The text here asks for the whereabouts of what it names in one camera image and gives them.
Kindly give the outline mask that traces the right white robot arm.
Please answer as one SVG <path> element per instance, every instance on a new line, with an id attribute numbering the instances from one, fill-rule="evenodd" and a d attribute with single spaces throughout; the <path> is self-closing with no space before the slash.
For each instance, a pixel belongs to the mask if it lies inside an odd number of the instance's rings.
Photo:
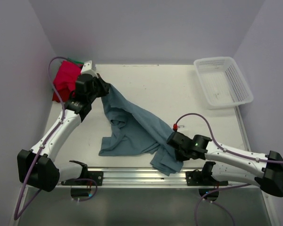
<path id="1" fill-rule="evenodd" d="M 177 131 L 169 136 L 167 144 L 174 148 L 179 161 L 205 160 L 200 178 L 206 185 L 215 181 L 235 181 L 283 197 L 283 158 L 278 152 L 264 154 L 236 148 L 230 150 L 229 146 L 218 144 L 209 137 L 195 135 L 189 138 Z"/>

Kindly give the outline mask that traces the blue-grey t shirt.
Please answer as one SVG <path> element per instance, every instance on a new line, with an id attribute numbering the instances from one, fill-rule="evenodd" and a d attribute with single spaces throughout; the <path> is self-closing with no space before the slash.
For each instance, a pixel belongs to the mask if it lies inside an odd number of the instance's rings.
<path id="1" fill-rule="evenodd" d="M 103 110 L 111 125 L 111 136 L 103 137 L 100 156 L 152 154 L 150 164 L 169 176 L 180 172 L 183 163 L 166 142 L 173 130 L 162 119 L 128 101 L 114 86 L 102 97 Z"/>

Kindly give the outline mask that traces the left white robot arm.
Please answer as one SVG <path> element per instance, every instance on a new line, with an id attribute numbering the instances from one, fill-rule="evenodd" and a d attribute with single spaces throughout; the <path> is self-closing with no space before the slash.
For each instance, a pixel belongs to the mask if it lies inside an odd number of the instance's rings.
<path id="1" fill-rule="evenodd" d="M 92 110 L 94 100 L 106 96 L 109 88 L 99 73 L 78 76 L 74 91 L 50 130 L 30 150 L 21 150 L 17 155 L 21 183 L 50 192 L 60 182 L 73 180 L 83 185 L 88 181 L 87 164 L 71 160 L 56 166 L 54 161 L 70 134 Z"/>

